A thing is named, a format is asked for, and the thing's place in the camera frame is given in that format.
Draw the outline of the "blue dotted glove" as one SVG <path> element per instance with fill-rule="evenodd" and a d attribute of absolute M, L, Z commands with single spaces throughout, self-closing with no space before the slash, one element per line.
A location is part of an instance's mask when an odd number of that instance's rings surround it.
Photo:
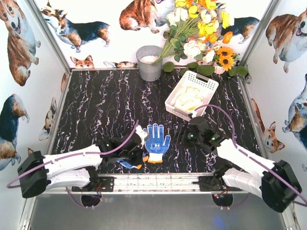
<path fill-rule="evenodd" d="M 162 163 L 163 156 L 169 149 L 171 136 L 165 136 L 164 126 L 157 123 L 148 125 L 144 131 L 149 134 L 145 141 L 145 148 L 149 154 L 147 161 L 149 163 Z"/>
<path fill-rule="evenodd" d="M 124 161 L 124 160 L 122 160 L 122 159 L 119 159 L 117 162 L 118 162 L 120 165 L 122 165 L 123 167 L 128 168 L 128 169 L 133 169 L 133 168 L 135 168 L 135 169 L 140 169 L 140 168 L 142 167 L 141 164 L 139 164 L 139 165 L 132 165 L 132 164 L 130 164 L 129 162 Z"/>

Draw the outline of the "cream knit glove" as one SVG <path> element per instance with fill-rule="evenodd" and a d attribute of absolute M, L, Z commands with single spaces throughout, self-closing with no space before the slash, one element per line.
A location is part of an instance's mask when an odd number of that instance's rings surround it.
<path fill-rule="evenodd" d="M 174 107 L 184 112 L 195 110 L 203 103 L 204 97 L 198 88 L 191 86 L 179 90 Z"/>

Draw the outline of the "white plastic storage basket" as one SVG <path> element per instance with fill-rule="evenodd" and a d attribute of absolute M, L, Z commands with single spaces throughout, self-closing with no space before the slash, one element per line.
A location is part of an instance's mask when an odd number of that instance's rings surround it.
<path fill-rule="evenodd" d="M 166 99 L 165 108 L 169 113 L 190 121 L 204 114 L 206 107 L 200 106 L 210 103 L 218 86 L 218 82 L 187 70 Z"/>

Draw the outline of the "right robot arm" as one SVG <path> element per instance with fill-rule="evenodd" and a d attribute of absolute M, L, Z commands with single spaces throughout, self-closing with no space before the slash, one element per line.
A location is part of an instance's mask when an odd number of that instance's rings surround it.
<path fill-rule="evenodd" d="M 258 156 L 236 145 L 222 132 L 211 130 L 202 116 L 181 124 L 175 143 L 185 147 L 200 147 L 225 159 L 239 169 L 224 165 L 213 174 L 220 187 L 232 187 L 260 197 L 276 212 L 284 210 L 302 193 L 299 181 L 289 163 Z"/>

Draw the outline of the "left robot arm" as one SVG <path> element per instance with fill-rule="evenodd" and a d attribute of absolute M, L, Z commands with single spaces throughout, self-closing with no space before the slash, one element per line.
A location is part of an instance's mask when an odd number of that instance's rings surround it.
<path fill-rule="evenodd" d="M 85 191 L 98 187 L 97 170 L 111 163 L 127 163 L 140 168 L 146 137 L 112 138 L 87 148 L 59 155 L 35 151 L 18 168 L 23 198 L 32 198 L 47 189 L 74 186 Z"/>

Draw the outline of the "sunflower pot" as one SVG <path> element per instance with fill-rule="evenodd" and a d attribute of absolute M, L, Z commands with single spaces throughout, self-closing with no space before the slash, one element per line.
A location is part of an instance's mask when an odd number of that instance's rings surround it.
<path fill-rule="evenodd" d="M 240 54 L 236 53 L 232 48 L 221 46 L 214 49 L 213 67 L 215 74 L 222 74 L 226 71 L 234 69 L 240 62 Z"/>

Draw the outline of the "grey metal bucket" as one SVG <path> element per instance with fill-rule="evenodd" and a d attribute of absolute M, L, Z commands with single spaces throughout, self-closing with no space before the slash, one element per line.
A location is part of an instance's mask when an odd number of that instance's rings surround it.
<path fill-rule="evenodd" d="M 160 78 L 162 60 L 159 56 L 162 49 L 158 46 L 142 46 L 136 52 L 140 77 L 144 81 L 152 82 Z"/>

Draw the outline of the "artificial flower bouquet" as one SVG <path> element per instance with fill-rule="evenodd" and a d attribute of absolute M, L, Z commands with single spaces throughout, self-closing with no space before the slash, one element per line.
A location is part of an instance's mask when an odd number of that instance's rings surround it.
<path fill-rule="evenodd" d="M 218 60 L 218 44 L 227 44 L 234 36 L 231 30 L 221 38 L 223 29 L 235 25 L 226 4 L 219 0 L 176 0 L 174 6 L 166 16 L 165 44 L 156 62 L 166 57 L 176 62 L 194 59 L 208 64 Z"/>

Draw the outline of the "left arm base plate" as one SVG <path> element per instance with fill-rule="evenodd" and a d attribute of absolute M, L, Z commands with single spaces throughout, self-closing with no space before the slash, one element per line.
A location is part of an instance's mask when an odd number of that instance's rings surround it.
<path fill-rule="evenodd" d="M 114 180 L 115 178 L 112 176 L 100 176 L 95 184 L 90 182 L 83 188 L 73 186 L 71 190 L 73 192 L 113 192 Z"/>

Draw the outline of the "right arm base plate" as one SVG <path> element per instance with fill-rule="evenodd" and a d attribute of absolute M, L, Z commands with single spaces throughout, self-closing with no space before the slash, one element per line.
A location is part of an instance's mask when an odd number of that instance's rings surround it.
<path fill-rule="evenodd" d="M 192 182 L 192 184 L 197 184 L 200 188 L 201 192 L 222 192 L 229 189 L 230 192 L 232 191 L 240 191 L 240 189 L 235 187 L 227 186 L 221 178 L 217 178 L 212 176 L 199 176 L 198 181 Z"/>

